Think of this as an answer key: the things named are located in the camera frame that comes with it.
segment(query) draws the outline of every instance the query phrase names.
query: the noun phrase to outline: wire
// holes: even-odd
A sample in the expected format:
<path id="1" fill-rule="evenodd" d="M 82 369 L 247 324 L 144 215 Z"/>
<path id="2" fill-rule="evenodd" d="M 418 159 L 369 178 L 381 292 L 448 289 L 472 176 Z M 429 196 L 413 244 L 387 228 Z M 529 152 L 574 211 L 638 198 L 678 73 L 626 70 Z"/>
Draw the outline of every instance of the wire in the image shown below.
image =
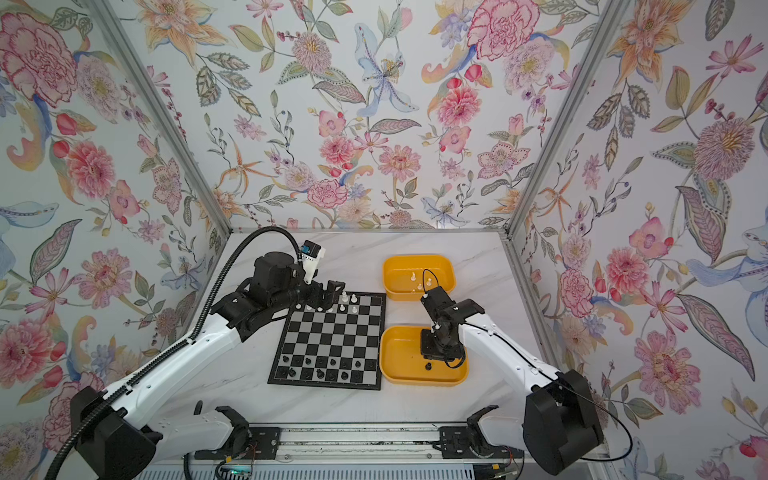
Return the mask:
<path id="1" fill-rule="evenodd" d="M 474 326 L 476 329 L 480 329 L 480 330 L 482 330 L 482 331 L 484 331 L 484 332 L 488 332 L 488 330 L 486 330 L 486 329 L 484 329 L 484 328 L 481 328 L 480 326 L 474 325 L 474 324 L 472 324 L 472 323 L 466 323 L 465 325 L 468 325 L 468 326 Z M 541 374 L 542 374 L 542 375 L 543 375 L 543 376 L 544 376 L 546 379 L 550 380 L 551 382 L 556 382 L 556 380 L 555 380 L 555 379 L 553 379 L 552 377 L 550 377 L 549 375 L 547 375 L 546 373 L 544 373 L 544 371 L 542 371 L 542 370 L 541 370 L 541 368 L 539 368 L 539 367 L 537 367 L 536 365 L 534 365 L 533 363 L 531 363 L 531 360 L 529 360 L 527 356 L 525 356 L 525 355 L 523 355 L 522 353 L 520 353 L 520 350 L 516 349 L 516 348 L 515 348 L 515 346 L 514 346 L 514 345 L 512 345 L 510 342 L 508 342 L 506 338 L 504 338 L 504 337 L 503 337 L 503 336 L 501 336 L 501 335 L 498 335 L 496 332 L 493 332 L 493 335 L 494 335 L 494 336 L 497 336 L 497 337 L 498 337 L 498 338 L 500 338 L 500 339 L 502 339 L 502 341 L 503 341 L 504 343 L 506 343 L 506 344 L 509 346 L 509 348 L 513 349 L 513 350 L 515 351 L 515 353 L 517 353 L 517 354 L 518 354 L 518 355 L 519 355 L 519 356 L 520 356 L 520 357 L 521 357 L 523 360 L 525 360 L 525 362 L 526 362 L 528 365 L 530 365 L 530 366 L 531 366 L 531 368 L 534 368 L 534 369 L 538 370 L 538 372 L 539 372 L 539 373 L 541 373 Z M 606 409 L 605 407 L 603 407 L 603 406 L 601 406 L 601 405 L 598 405 L 598 404 L 597 404 L 597 403 L 596 403 L 594 400 L 592 400 L 592 399 L 588 399 L 587 397 L 583 396 L 583 395 L 582 395 L 582 394 L 580 394 L 579 392 L 576 392 L 575 390 L 573 390 L 572 388 L 570 388 L 570 387 L 568 387 L 568 386 L 565 386 L 565 385 L 560 385 L 560 387 L 561 387 L 562 389 L 566 389 L 566 390 L 568 390 L 569 392 L 573 393 L 573 394 L 574 394 L 574 395 L 576 395 L 576 396 L 579 396 L 579 397 L 581 397 L 582 399 L 584 399 L 584 400 L 588 401 L 588 402 L 589 402 L 589 403 L 591 403 L 592 405 L 594 405 L 594 406 L 598 407 L 600 410 L 602 410 L 602 411 L 606 412 L 608 415 L 610 415 L 611 417 L 613 417 L 613 419 L 614 419 L 614 420 L 616 420 L 616 422 L 617 422 L 619 425 L 621 425 L 621 428 L 622 428 L 622 429 L 624 429 L 624 431 L 627 433 L 627 438 L 629 438 L 629 448 L 627 449 L 627 451 L 626 451 L 626 452 L 624 452 L 624 454 L 622 454 L 622 455 L 619 455 L 618 457 L 614 457 L 614 458 L 586 458 L 586 457 L 581 457 L 581 460 L 587 460 L 588 462 L 616 462 L 616 461 L 618 461 L 618 460 L 621 460 L 621 459 L 623 459 L 623 458 L 627 458 L 627 457 L 629 456 L 629 454 L 632 452 L 632 449 L 634 448 L 634 440 L 632 439 L 632 434 L 631 434 L 631 433 L 629 433 L 629 429 L 628 429 L 628 428 L 627 428 L 627 426 L 624 424 L 624 422 L 622 422 L 622 421 L 621 421 L 621 420 L 620 420 L 620 419 L 619 419 L 619 418 L 618 418 L 616 415 L 614 415 L 613 413 L 609 412 L 609 411 L 608 411 L 608 409 Z"/>
<path id="2" fill-rule="evenodd" d="M 210 289 L 210 293 L 208 294 L 208 298 L 205 301 L 205 304 L 203 305 L 203 309 L 200 311 L 200 317 L 197 319 L 197 323 L 195 323 L 194 328 L 192 329 L 192 332 L 189 334 L 188 338 L 189 340 L 194 343 L 194 340 L 197 338 L 198 335 L 200 335 L 200 331 L 203 329 L 203 324 L 205 324 L 205 320 L 208 317 L 208 313 L 210 313 L 210 308 L 214 304 L 214 300 L 216 299 L 216 295 L 219 293 L 219 288 L 221 288 L 221 284 L 224 282 L 224 278 L 229 273 L 230 269 L 232 268 L 232 265 L 235 263 L 235 260 L 237 260 L 240 253 L 245 250 L 245 247 L 248 246 L 249 243 L 253 241 L 256 237 L 261 235 L 262 233 L 267 232 L 276 232 L 281 233 L 284 235 L 293 246 L 293 251 L 296 254 L 296 261 L 299 265 L 302 264 L 301 262 L 301 252 L 299 251 L 299 244 L 296 243 L 296 239 L 293 238 L 293 235 L 288 233 L 287 230 L 284 230 L 280 227 L 262 227 L 259 230 L 256 230 L 255 232 L 252 232 L 248 237 L 243 240 L 240 245 L 237 246 L 234 252 L 232 252 L 232 255 L 230 255 L 230 258 L 227 260 L 227 262 L 224 264 L 224 266 L 221 268 L 221 272 L 219 273 L 218 278 L 216 278 L 216 282 Z M 172 356 L 174 353 L 178 352 L 179 350 L 183 349 L 185 346 L 190 345 L 189 342 L 178 342 L 171 346 L 169 346 L 167 349 L 165 349 L 162 353 L 160 353 L 158 356 L 154 357 L 149 363 L 142 366 L 136 373 L 133 374 L 133 376 L 120 388 L 115 390 L 111 395 L 109 395 L 102 403 L 100 403 L 96 408 L 94 408 L 91 413 L 89 413 L 82 421 L 80 426 L 75 429 L 71 435 L 69 435 L 69 438 L 67 438 L 66 442 L 64 442 L 61 445 L 61 448 L 56 453 L 56 456 L 53 458 L 53 461 L 51 462 L 51 466 L 48 467 L 48 471 L 45 473 L 45 480 L 56 480 L 56 477 L 58 476 L 59 471 L 61 470 L 61 467 L 64 464 L 64 461 L 67 459 L 67 455 L 69 455 L 69 452 L 74 448 L 74 445 L 78 442 L 80 437 L 83 435 L 83 432 L 86 430 L 92 429 L 98 422 L 100 422 L 106 415 L 109 415 L 109 407 L 112 403 L 114 403 L 115 400 L 120 398 L 123 394 L 128 392 L 128 387 L 133 387 L 136 384 L 138 384 L 141 379 L 143 379 L 150 371 L 152 371 L 156 366 L 160 365 L 162 362 L 164 362 L 168 357 Z"/>

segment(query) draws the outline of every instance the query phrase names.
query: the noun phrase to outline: white marble tabletop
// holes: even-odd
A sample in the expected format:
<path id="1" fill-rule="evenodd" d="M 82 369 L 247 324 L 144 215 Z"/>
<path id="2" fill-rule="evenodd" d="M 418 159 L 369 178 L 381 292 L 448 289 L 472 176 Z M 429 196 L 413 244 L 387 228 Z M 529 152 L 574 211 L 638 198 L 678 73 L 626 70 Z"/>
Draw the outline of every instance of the white marble tabletop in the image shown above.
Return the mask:
<path id="1" fill-rule="evenodd" d="M 214 278 L 246 236 L 232 235 Z M 296 232 L 294 236 L 299 245 L 311 240 L 326 248 L 317 281 L 343 281 L 354 291 L 384 293 L 382 264 L 391 256 L 443 255 L 451 260 L 457 279 L 451 298 L 473 299 L 507 334 L 540 355 L 498 233 Z M 233 265 L 219 297 L 253 275 L 253 261 L 258 256 L 274 250 L 293 251 L 277 233 L 253 241 Z M 402 324 L 429 326 L 431 321 L 420 302 L 387 299 L 386 325 Z M 242 346 L 214 360 L 166 404 L 161 414 L 191 412 L 195 402 L 203 400 L 208 408 L 214 404 L 231 406 L 249 422 L 258 423 L 453 422 L 466 420 L 487 405 L 504 403 L 511 394 L 495 367 L 471 351 L 469 377 L 454 387 L 395 385 L 385 378 L 380 391 L 270 385 L 266 381 L 282 330 L 283 321 L 271 323 Z"/>

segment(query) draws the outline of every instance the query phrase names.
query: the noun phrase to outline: yellow bin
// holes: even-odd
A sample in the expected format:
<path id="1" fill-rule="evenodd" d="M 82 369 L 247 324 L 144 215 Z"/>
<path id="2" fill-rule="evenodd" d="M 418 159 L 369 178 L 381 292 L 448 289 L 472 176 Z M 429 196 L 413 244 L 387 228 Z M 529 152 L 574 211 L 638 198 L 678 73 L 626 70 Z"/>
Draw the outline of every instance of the yellow bin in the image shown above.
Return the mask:
<path id="1" fill-rule="evenodd" d="M 422 356 L 422 330 L 423 326 L 398 325 L 384 331 L 379 366 L 386 379 L 392 383 L 424 386 L 454 386 L 466 380 L 469 360 L 457 369 L 450 369 L 445 362 Z M 432 364 L 429 370 L 427 363 Z"/>
<path id="2" fill-rule="evenodd" d="M 437 283 L 435 277 L 425 272 L 424 279 L 431 278 L 432 285 L 422 285 L 419 290 L 424 269 L 429 269 L 437 276 Z M 447 293 L 456 288 L 453 265 L 443 255 L 398 255 L 384 262 L 384 288 L 387 296 L 397 302 L 415 302 L 422 297 L 424 289 L 435 288 L 438 283 Z"/>

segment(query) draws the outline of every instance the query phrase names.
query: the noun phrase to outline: chessboard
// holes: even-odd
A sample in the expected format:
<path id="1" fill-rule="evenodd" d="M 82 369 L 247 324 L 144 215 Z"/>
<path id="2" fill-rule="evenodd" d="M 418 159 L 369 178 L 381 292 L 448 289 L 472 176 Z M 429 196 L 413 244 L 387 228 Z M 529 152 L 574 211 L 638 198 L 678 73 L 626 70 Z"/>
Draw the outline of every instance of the chessboard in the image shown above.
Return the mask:
<path id="1" fill-rule="evenodd" d="M 386 294 L 346 292 L 326 312 L 286 319 L 268 383 L 380 390 Z"/>

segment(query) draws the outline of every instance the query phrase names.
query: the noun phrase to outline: floral wallpaper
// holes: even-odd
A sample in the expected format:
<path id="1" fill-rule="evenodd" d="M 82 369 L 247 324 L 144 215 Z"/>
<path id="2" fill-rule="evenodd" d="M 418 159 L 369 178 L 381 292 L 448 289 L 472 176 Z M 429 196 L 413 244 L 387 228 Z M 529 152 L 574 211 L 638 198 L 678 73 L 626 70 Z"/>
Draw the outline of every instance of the floral wallpaper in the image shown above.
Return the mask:
<path id="1" fill-rule="evenodd" d="M 768 478 L 766 13 L 634 0 L 514 234 L 625 480 Z"/>
<path id="2" fill-rule="evenodd" d="M 0 2 L 0 478 L 184 331 L 223 242 L 79 2 Z"/>
<path id="3" fill-rule="evenodd" d="M 599 0 L 112 6 L 235 228 L 501 227 Z"/>

